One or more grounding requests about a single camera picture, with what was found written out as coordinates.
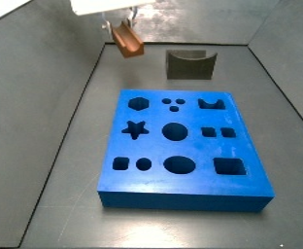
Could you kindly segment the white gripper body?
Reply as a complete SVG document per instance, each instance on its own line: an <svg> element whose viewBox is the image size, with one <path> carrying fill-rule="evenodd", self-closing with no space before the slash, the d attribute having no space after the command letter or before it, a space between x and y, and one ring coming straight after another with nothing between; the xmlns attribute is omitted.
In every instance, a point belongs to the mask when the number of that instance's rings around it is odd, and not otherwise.
<svg viewBox="0 0 303 249"><path fill-rule="evenodd" d="M72 12L78 16L102 13L122 8L154 3L155 0L70 0Z"/></svg>

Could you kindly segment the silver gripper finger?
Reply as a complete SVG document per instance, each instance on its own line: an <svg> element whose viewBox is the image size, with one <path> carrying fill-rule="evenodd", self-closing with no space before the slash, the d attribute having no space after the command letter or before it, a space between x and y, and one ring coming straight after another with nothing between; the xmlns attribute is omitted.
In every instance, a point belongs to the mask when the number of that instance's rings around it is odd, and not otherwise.
<svg viewBox="0 0 303 249"><path fill-rule="evenodd" d="M127 20L128 27L132 27L134 26L136 12L138 12L138 8L136 8L136 6L132 6L132 7L128 7L128 10L130 10L130 13L128 13L128 16L127 16L126 20Z"/></svg>
<svg viewBox="0 0 303 249"><path fill-rule="evenodd" d="M100 17L103 19L102 29L111 31L111 23L106 20L106 14L100 13Z"/></svg>

